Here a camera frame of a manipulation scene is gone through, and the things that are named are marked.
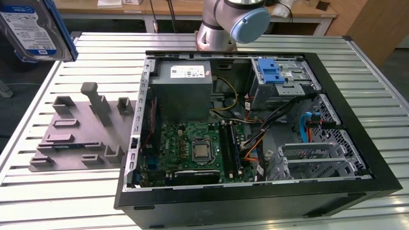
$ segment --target white label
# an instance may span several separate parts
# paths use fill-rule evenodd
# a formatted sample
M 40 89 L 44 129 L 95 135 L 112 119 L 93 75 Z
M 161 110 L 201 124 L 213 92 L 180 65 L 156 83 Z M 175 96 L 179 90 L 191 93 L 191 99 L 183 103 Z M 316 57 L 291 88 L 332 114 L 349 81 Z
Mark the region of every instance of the white label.
M 264 169 L 261 168 L 260 165 L 257 165 L 257 172 L 260 173 L 260 175 L 264 175 Z
M 124 4 L 140 5 L 141 0 L 123 0 Z
M 323 18 L 336 18 L 337 15 L 335 15 L 335 14 L 323 14 L 321 17 Z
M 281 72 L 283 77 L 293 77 L 292 72 Z
M 204 78 L 204 66 L 172 66 L 171 78 Z
M 245 110 L 251 110 L 252 104 L 249 102 L 244 103 Z
M 124 11 L 124 13 L 141 13 L 141 11 Z
M 37 24 L 37 13 L 32 7 L 4 6 L 0 12 L 23 47 L 36 55 L 53 55 L 56 46 L 47 30 Z

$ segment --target aluminum table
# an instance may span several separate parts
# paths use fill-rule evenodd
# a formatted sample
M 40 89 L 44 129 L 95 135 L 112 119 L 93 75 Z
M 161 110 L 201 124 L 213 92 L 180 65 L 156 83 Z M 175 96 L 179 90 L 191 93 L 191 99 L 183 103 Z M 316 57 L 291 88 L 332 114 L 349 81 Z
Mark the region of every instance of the aluminum table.
M 108 100 L 135 100 L 145 50 L 195 50 L 195 36 L 83 33 L 76 46 L 79 60 L 55 63 L 0 156 L 1 229 L 139 229 L 113 209 L 119 169 L 32 173 L 29 160 L 55 112 L 56 96 L 87 101 L 81 83 L 95 81 Z M 192 229 L 409 229 L 409 104 L 355 42 L 341 37 L 265 35 L 239 45 L 239 51 L 319 54 L 404 189 L 332 217 Z

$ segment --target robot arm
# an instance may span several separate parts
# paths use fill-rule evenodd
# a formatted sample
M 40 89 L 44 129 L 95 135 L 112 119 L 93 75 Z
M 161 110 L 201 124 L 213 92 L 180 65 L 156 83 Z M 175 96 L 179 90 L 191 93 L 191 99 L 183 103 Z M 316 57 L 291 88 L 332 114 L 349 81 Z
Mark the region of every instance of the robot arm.
M 232 51 L 236 42 L 253 42 L 268 29 L 265 0 L 205 0 L 203 24 L 196 37 L 204 51 Z

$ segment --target green circuit board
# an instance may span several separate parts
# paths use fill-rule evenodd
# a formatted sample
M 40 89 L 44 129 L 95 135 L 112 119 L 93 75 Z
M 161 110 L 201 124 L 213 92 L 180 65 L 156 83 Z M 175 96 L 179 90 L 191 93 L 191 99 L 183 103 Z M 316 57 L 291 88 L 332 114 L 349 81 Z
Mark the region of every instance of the green circuit board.
M 243 125 L 233 125 L 236 140 L 244 141 Z M 196 162 L 192 157 L 193 146 L 207 143 L 211 146 L 211 159 L 208 162 Z M 163 124 L 160 138 L 160 155 L 157 158 L 157 171 L 181 170 L 219 170 L 220 183 L 251 182 L 253 179 L 252 167 L 241 169 L 241 175 L 229 178 L 224 174 L 223 155 L 220 148 L 219 123 L 180 123 Z M 164 180 L 152 181 L 153 186 L 164 186 Z

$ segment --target yellow wire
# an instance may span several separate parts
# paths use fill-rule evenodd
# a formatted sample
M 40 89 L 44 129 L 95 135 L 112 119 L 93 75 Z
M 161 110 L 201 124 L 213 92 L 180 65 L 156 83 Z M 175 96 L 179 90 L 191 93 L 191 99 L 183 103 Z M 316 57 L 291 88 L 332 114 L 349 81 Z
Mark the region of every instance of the yellow wire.
M 232 84 L 227 81 L 227 79 L 224 79 L 223 77 L 217 77 L 217 79 L 223 80 L 232 88 L 233 92 L 235 92 L 235 103 L 229 106 L 229 107 L 225 107 L 225 108 L 215 108 L 215 109 L 211 109 L 211 111 L 225 111 L 225 110 L 229 110 L 231 108 L 235 107 L 235 105 L 237 104 L 237 100 L 239 100 L 239 97 L 237 97 L 237 92 L 236 92 L 236 89 L 235 87 L 232 86 Z

